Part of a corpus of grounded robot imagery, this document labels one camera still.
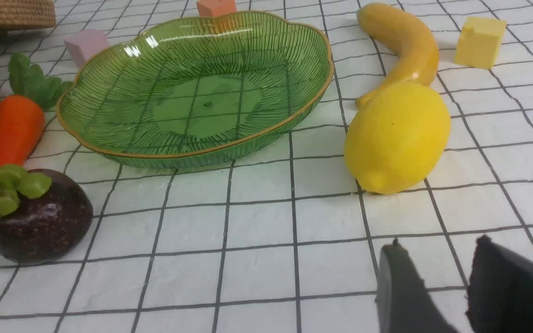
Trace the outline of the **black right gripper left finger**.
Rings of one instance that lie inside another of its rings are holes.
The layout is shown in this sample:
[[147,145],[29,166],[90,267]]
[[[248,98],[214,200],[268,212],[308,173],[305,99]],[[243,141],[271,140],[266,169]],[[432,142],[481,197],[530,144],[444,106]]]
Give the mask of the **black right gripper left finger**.
[[456,333],[432,301],[408,251],[398,239],[379,251],[376,293],[381,333]]

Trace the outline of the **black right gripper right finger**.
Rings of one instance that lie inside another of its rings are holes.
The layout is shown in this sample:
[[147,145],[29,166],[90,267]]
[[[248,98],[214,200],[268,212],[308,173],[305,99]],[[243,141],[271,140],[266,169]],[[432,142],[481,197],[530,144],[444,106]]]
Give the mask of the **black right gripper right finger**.
[[533,262],[480,236],[467,301],[475,333],[533,333]]

